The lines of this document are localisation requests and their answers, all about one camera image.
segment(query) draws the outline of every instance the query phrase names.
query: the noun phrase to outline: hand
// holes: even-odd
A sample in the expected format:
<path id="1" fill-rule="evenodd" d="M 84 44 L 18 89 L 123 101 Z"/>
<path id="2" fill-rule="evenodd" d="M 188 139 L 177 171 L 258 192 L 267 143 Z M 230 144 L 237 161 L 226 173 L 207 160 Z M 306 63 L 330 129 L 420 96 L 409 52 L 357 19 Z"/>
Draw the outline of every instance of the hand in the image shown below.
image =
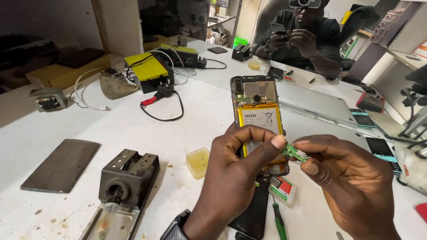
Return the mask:
<path id="1" fill-rule="evenodd" d="M 246 158 L 236 151 L 249 140 L 262 142 Z M 216 240 L 228 223 L 239 216 L 254 196 L 259 171 L 283 150 L 286 138 L 270 130 L 246 125 L 212 142 L 211 155 L 199 200 L 183 226 L 190 240 Z"/>
<path id="2" fill-rule="evenodd" d="M 316 49 L 316 35 L 308 30 L 293 30 L 290 34 L 289 41 L 290 45 L 299 48 L 301 55 L 307 59 L 319 55 Z"/>
<path id="3" fill-rule="evenodd" d="M 287 35 L 278 35 L 272 32 L 268 49 L 270 51 L 277 51 L 279 48 L 289 47 L 290 43 L 286 40 L 286 37 Z"/>
<path id="4" fill-rule="evenodd" d="M 393 223 L 393 171 L 385 161 L 332 135 L 308 136 L 292 145 L 313 157 L 300 168 L 322 187 L 340 228 L 355 240 L 400 239 Z"/>

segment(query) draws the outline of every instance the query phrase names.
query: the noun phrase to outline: phone camera module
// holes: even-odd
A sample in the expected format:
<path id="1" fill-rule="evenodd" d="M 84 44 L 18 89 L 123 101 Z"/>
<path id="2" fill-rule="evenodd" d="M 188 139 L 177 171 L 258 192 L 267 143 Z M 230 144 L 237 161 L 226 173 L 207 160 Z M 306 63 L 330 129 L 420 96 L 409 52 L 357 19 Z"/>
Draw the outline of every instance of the phone camera module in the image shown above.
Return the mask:
<path id="1" fill-rule="evenodd" d="M 310 4 L 310 0 L 298 0 L 298 4 L 303 7 L 306 7 L 308 6 L 308 4 Z"/>
<path id="2" fill-rule="evenodd" d="M 240 79 L 236 79 L 235 85 L 236 85 L 236 93 L 238 94 L 243 93 L 242 81 Z"/>
<path id="3" fill-rule="evenodd" d="M 261 96 L 256 94 L 252 97 L 252 100 L 256 103 L 261 102 Z"/>

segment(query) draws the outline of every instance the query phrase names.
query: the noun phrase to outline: green screwdriver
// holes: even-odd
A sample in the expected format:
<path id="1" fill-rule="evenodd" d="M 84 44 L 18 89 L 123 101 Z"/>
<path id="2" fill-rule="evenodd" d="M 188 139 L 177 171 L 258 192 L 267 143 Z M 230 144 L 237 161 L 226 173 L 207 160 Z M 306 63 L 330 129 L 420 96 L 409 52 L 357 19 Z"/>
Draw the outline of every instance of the green screwdriver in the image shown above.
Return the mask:
<path id="1" fill-rule="evenodd" d="M 274 217 L 276 219 L 276 227 L 279 232 L 280 240 L 287 240 L 285 224 L 283 222 L 282 215 L 280 215 L 279 204 L 276 203 L 276 200 L 273 197 L 273 209 L 274 209 Z"/>

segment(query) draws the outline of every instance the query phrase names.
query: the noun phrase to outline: charging port board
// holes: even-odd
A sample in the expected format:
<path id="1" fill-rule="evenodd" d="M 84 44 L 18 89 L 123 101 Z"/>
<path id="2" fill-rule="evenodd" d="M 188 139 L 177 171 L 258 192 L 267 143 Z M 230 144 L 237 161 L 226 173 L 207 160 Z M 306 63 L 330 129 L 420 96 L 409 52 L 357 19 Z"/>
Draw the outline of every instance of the charging port board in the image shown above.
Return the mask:
<path id="1" fill-rule="evenodd" d="M 286 144 L 285 149 L 282 151 L 283 156 L 289 156 L 289 157 L 295 157 L 296 159 L 300 160 L 301 162 L 307 161 L 307 155 L 301 151 L 295 149 L 293 146 Z"/>

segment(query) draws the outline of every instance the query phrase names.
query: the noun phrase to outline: fingernail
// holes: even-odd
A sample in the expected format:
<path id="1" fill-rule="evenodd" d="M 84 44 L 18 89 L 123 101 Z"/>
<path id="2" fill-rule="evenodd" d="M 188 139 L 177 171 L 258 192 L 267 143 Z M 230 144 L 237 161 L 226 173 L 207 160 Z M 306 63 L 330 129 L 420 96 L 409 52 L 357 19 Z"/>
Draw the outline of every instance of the fingernail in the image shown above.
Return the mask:
<path id="1" fill-rule="evenodd" d="M 286 144 L 286 137 L 282 134 L 277 134 L 271 139 L 271 144 L 273 144 L 277 149 L 281 149 Z"/>
<path id="2" fill-rule="evenodd" d="M 303 169 L 303 171 L 307 174 L 314 176 L 319 172 L 319 167 L 312 161 L 310 161 L 310 163 Z"/>
<path id="3" fill-rule="evenodd" d="M 298 142 L 295 142 L 295 143 L 306 144 L 306 143 L 309 143 L 309 142 L 310 142 L 310 140 L 302 140 L 302 141 L 298 141 Z"/>

